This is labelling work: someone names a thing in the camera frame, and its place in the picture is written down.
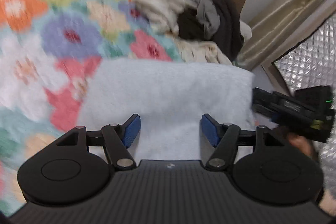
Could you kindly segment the person's right hand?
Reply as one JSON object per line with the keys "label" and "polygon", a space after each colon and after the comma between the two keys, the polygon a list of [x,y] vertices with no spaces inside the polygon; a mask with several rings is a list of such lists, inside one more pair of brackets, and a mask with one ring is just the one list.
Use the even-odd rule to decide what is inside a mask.
{"label": "person's right hand", "polygon": [[[315,150],[314,144],[311,140],[308,140],[303,136],[291,133],[288,131],[287,128],[283,126],[278,126],[274,128],[273,132],[280,138],[286,140],[293,147],[296,147],[313,161],[320,164],[318,152]],[[325,187],[323,187],[319,192],[316,202],[324,212],[331,216],[335,216],[335,198]]]}

